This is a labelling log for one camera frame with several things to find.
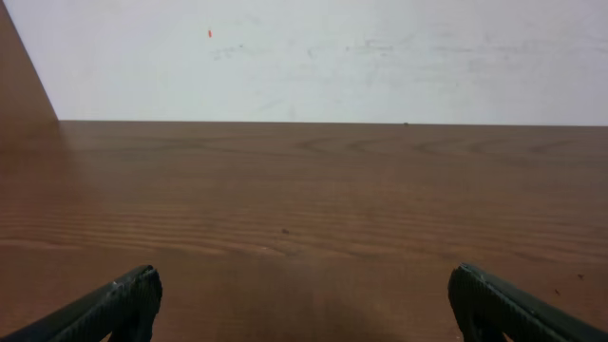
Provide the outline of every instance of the brown wooden panel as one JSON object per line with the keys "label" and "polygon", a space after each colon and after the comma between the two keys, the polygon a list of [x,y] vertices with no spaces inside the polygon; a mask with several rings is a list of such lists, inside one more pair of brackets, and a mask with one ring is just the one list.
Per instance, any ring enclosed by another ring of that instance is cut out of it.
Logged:
{"label": "brown wooden panel", "polygon": [[0,334],[143,263],[157,341],[458,341],[461,261],[608,330],[606,128],[60,126],[0,152]]}
{"label": "brown wooden panel", "polygon": [[57,118],[2,1],[0,51],[0,148],[5,148]]}

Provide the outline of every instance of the brown wooden surface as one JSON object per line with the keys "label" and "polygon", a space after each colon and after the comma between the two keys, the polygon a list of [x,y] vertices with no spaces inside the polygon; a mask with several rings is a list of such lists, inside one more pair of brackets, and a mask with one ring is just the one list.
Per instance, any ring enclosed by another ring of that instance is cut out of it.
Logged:
{"label": "brown wooden surface", "polygon": [[0,0],[0,146],[36,134],[57,119],[28,54]]}
{"label": "brown wooden surface", "polygon": [[0,334],[144,263],[156,341],[457,341],[461,261],[608,330],[607,133],[61,123],[0,149]]}

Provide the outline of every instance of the brown wall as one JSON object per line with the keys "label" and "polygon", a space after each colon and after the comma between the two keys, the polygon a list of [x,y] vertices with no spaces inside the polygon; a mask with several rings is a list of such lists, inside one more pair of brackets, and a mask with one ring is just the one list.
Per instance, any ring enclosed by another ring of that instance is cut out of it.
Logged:
{"label": "brown wall", "polygon": [[0,148],[57,121],[47,94],[0,1]]}

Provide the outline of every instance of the wood grain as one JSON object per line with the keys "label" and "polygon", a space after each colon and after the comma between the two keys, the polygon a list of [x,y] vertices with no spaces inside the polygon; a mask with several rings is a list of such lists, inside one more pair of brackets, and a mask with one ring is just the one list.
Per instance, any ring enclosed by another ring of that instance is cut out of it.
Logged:
{"label": "wood grain", "polygon": [[0,1],[0,147],[57,121],[4,2]]}
{"label": "wood grain", "polygon": [[457,341],[461,261],[608,330],[606,133],[63,122],[0,148],[0,334],[142,263],[156,341]]}

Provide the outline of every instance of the white board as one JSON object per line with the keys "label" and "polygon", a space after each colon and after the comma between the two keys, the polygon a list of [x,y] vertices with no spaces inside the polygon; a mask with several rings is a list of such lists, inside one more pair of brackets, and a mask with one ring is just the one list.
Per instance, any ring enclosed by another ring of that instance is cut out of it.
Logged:
{"label": "white board", "polygon": [[608,124],[605,0],[5,3],[61,120]]}

